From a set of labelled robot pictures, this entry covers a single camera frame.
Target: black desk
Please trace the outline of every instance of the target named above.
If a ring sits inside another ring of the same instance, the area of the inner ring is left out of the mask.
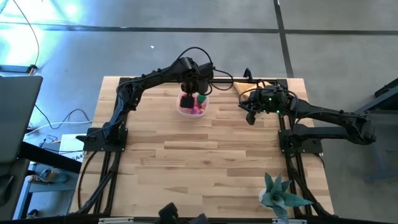
[[[0,220],[14,214],[29,161],[80,172],[80,162],[23,142],[42,80],[39,76],[0,77],[0,175],[14,175],[12,195],[0,207]]]

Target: white plant pot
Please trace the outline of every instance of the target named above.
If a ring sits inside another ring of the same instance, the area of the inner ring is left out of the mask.
[[[264,189],[262,189],[262,190],[260,191],[260,194],[259,194],[259,203],[260,203],[260,205],[263,206],[264,208],[273,211],[272,208],[267,207],[267,206],[265,206],[265,205],[263,205],[263,204],[261,203],[263,196],[266,194],[266,191],[267,191],[266,188],[264,188]]]

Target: wooden table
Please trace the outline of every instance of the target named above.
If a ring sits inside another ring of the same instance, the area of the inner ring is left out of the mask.
[[[119,78],[104,77],[93,127],[111,117]],[[289,90],[308,100],[303,79],[291,78],[288,84]],[[232,88],[213,89],[207,114],[186,118],[176,110],[179,92],[176,83],[146,90],[137,111],[129,113],[129,139],[119,166],[112,216],[157,217],[163,206],[174,202],[181,217],[204,212],[219,218],[275,218],[272,210],[260,206],[258,196],[265,187],[265,172],[287,179],[277,115],[258,114],[255,125],[248,125]],[[313,126],[310,119],[302,123]],[[83,203],[98,185],[103,156],[97,153],[88,165],[81,188]],[[302,157],[308,188],[333,213],[321,161],[311,154]],[[108,189],[104,192],[101,211]],[[76,210],[75,194],[71,212]],[[294,216],[292,209],[289,215]]]

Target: white cable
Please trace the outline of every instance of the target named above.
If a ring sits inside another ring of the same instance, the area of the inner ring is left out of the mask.
[[[51,125],[53,125],[53,124],[87,124],[87,123],[91,123],[91,122],[93,122],[93,121],[77,121],[77,122],[68,122],[67,121],[67,122],[55,122],[55,123],[51,123]],[[42,128],[45,128],[47,126],[50,126],[50,125],[46,124],[46,125],[43,125],[43,126],[41,126],[39,128],[36,128],[35,130],[33,130],[33,131],[29,132],[29,133],[26,133],[25,136],[27,136],[29,134],[32,134],[33,132],[38,131],[38,130],[40,130]]]
[[[15,5],[18,7],[18,9],[19,9],[19,11],[21,12],[21,14],[24,16],[26,22],[28,23],[30,29],[31,29],[32,32],[33,32],[33,35],[35,36],[35,40],[36,40],[36,44],[37,44],[37,55],[36,55],[36,60],[35,60],[34,65],[36,66],[36,65],[37,65],[37,60],[39,59],[39,55],[40,55],[39,40],[37,40],[37,36],[36,36],[35,30],[33,30],[33,27],[32,27],[32,25],[30,24],[29,20],[26,18],[24,12],[23,12],[22,9],[19,7],[18,3],[17,3],[15,0],[13,0],[13,1],[14,1]],[[30,72],[29,72],[29,76],[31,76],[31,75],[33,75],[33,69],[31,69]]]

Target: green plant leaves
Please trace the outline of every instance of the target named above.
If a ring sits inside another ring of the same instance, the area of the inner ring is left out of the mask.
[[[287,188],[289,187],[291,180],[286,180],[285,182],[282,183],[282,192],[285,192]]]
[[[299,197],[295,194],[285,193],[292,181],[288,180],[282,182],[282,176],[280,174],[274,182],[272,180],[272,177],[266,173],[265,180],[267,190],[266,193],[262,196],[261,203],[267,207],[272,208],[275,215],[286,224],[289,224],[286,207],[300,207],[303,205],[312,204],[311,201],[305,200],[304,198]]]
[[[268,206],[268,207],[274,206],[274,203],[273,203],[272,200],[271,200],[271,194],[270,194],[270,193],[265,193],[265,194],[262,196],[261,203],[262,203],[263,205],[265,205],[265,206]]]
[[[286,209],[279,207],[279,206],[273,206],[272,209],[274,210],[275,215],[280,218],[283,222],[286,224],[289,224],[289,218],[287,216],[287,211]]]
[[[295,194],[290,194],[290,193],[283,193],[282,198],[284,199],[285,205],[290,206],[290,207],[300,207],[303,205],[309,205],[312,204],[311,201],[305,200],[302,197],[299,197]]]
[[[284,199],[280,195],[273,195],[271,197],[271,200],[275,205],[278,205],[279,207],[286,209]]]
[[[274,181],[272,180],[272,177],[269,174],[267,174],[267,173],[266,173],[266,176],[265,176],[265,180],[266,180],[266,186],[267,186],[266,193],[268,193],[274,187]]]
[[[279,193],[282,192],[281,180],[282,180],[282,176],[279,174],[278,177],[275,180],[274,187],[270,191],[271,195],[279,194]]]

